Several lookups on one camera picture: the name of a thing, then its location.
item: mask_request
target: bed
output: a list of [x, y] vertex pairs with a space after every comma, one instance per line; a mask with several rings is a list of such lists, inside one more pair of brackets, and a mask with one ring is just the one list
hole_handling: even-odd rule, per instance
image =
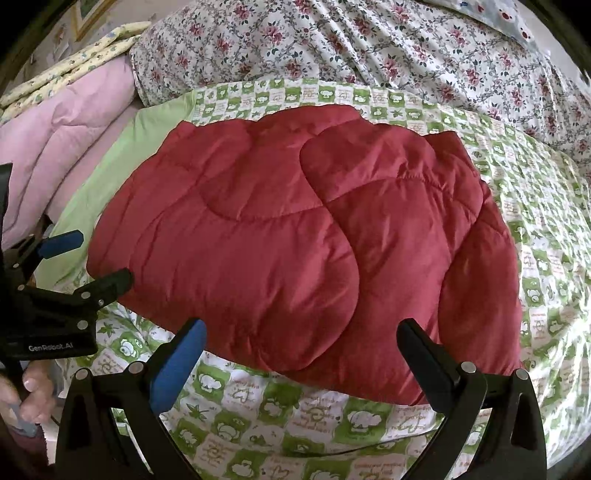
[[[354, 105], [373, 122], [403, 125], [421, 134], [445, 129], [459, 132], [517, 243], [524, 311], [522, 361], [540, 400], [548, 464], [559, 461], [589, 435], [589, 191], [571, 159], [488, 116], [430, 104], [408, 92], [381, 87], [276, 79], [221, 84], [187, 96], [193, 102], [188, 119], [196, 125], [236, 117], [258, 119], [301, 103], [334, 102]], [[149, 121], [143, 117], [139, 123]], [[124, 141], [132, 136], [128, 132]], [[99, 167], [100, 174], [115, 184], [122, 179], [114, 169], [134, 167], [123, 165], [129, 156], [125, 146], [121, 148], [117, 155], [107, 155], [103, 162], [108, 164]], [[68, 205], [68, 209], [85, 210], [91, 218], [90, 228], [95, 213], [100, 214], [100, 205], [89, 210], [92, 202], [88, 198], [96, 191], [92, 180]], [[81, 217], [70, 213], [58, 222], [57, 232], [74, 226], [85, 228], [76, 220], [68, 221]], [[56, 282], [64, 291], [90, 280], [83, 254], [78, 252], [76, 258], [66, 259], [65, 275]], [[64, 271], [48, 262], [38, 273], [38, 283], [47, 286], [45, 283]], [[100, 352], [63, 362], [66, 381], [82, 366], [95, 374], [119, 371], [134, 360], [149, 357], [171, 335], [119, 304], [100, 315]], [[364, 436], [350, 436], [347, 428], [353, 424], [346, 419], [359, 405], [382, 415], [384, 423]], [[125, 428], [124, 417], [119, 420]], [[427, 406], [391, 406], [313, 389], [210, 353], [202, 356], [177, 404], [163, 417], [204, 478], [239, 478], [234, 466], [248, 472], [239, 465], [250, 465], [253, 475], [270, 478], [309, 478], [310, 470], [320, 467], [340, 478], [399, 478], [440, 420]], [[469, 463], [485, 424], [483, 414], [455, 474]]]
[[[296, 0], [264, 11], [201, 2], [151, 27], [130, 58], [141, 99], [155, 107], [140, 110], [122, 132], [54, 234], [79, 228], [88, 240], [117, 188], [182, 119], [257, 120], [298, 105], [342, 103], [372, 122], [423, 135], [455, 130], [517, 246], [521, 360], [540, 402], [548, 466], [589, 436], [591, 106], [584, 88], [530, 40], [520, 45], [457, 11], [410, 1], [353, 9]], [[138, 128], [151, 143], [134, 143]], [[72, 291], [90, 281], [86, 252], [87, 241], [44, 262], [38, 285]], [[97, 332], [97, 355], [60, 362], [66, 383], [80, 367], [121, 371], [171, 338], [120, 304], [100, 312]], [[351, 435], [351, 413], [361, 407], [381, 421]], [[133, 438], [123, 413], [116, 418]], [[483, 412], [454, 475], [469, 464], [486, 419]], [[206, 480], [397, 479], [441, 422], [428, 406], [318, 390], [208, 352], [162, 420]]]

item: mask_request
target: blue patterned pillowcase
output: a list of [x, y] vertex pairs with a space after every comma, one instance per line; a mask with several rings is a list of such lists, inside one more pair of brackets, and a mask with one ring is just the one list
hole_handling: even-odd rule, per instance
[[514, 0], [424, 0], [472, 17], [511, 37], [523, 48], [538, 51], [531, 30], [517, 10]]

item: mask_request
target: red comforter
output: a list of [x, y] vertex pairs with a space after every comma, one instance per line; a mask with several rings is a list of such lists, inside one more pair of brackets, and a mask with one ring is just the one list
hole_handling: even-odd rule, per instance
[[88, 272], [122, 267], [126, 307], [201, 317], [209, 351], [308, 385], [424, 401], [406, 317], [458, 361], [519, 366], [515, 246], [462, 143], [348, 106], [180, 123], [96, 227]]

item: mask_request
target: picture frame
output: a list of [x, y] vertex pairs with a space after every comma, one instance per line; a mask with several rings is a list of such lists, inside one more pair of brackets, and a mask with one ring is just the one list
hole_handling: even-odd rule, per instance
[[73, 7], [73, 26], [76, 41], [80, 41], [92, 25], [116, 0], [77, 0]]

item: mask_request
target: metal screw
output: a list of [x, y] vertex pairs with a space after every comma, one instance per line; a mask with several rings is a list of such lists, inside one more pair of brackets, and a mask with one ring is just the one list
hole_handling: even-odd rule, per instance
[[461, 367], [467, 374], [473, 374], [476, 372], [476, 365], [472, 362], [462, 362]]
[[129, 373], [137, 375], [139, 374], [142, 370], [144, 369], [144, 363], [143, 362], [133, 362], [130, 366], [129, 366]]
[[515, 375], [517, 375], [517, 378], [519, 378], [520, 380], [527, 380], [530, 377], [527, 374], [527, 372], [522, 368], [518, 368], [517, 370], [515, 370]]
[[80, 368], [76, 372], [76, 379], [77, 380], [84, 380], [86, 377], [88, 377], [88, 370], [86, 368]]

